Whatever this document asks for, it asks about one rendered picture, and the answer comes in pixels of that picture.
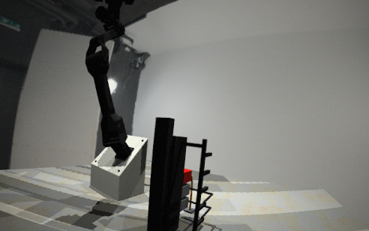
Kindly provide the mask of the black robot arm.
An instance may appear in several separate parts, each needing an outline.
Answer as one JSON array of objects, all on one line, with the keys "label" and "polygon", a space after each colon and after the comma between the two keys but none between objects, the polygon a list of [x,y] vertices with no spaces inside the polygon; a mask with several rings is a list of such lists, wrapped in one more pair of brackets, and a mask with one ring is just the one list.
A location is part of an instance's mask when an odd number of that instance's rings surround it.
[{"label": "black robot arm", "polygon": [[[125,124],[122,117],[116,114],[113,106],[107,78],[110,66],[109,50],[105,45],[107,41],[125,34],[125,27],[119,21],[119,13],[103,6],[97,8],[95,16],[102,23],[106,23],[103,25],[106,32],[91,38],[85,57],[85,64],[88,72],[94,78],[100,110],[103,115],[100,123],[103,146],[111,147],[116,153],[115,158],[126,161],[134,148],[129,147],[125,142],[128,138]],[[110,26],[113,27],[109,28]],[[102,46],[101,51],[95,52],[99,46]]]}]

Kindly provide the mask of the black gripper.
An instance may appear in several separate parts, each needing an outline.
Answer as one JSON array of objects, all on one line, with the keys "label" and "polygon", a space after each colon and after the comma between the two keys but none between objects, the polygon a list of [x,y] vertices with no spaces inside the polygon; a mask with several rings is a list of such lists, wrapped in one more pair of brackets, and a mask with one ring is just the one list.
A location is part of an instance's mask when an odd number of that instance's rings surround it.
[{"label": "black gripper", "polygon": [[[95,0],[96,2],[102,2],[103,0]],[[125,2],[126,5],[132,5],[134,3],[134,0],[122,0],[123,2]],[[111,11],[118,11],[120,12],[120,8],[118,8],[118,6],[114,6],[113,8],[110,7],[110,4],[108,3],[108,9]]]}]

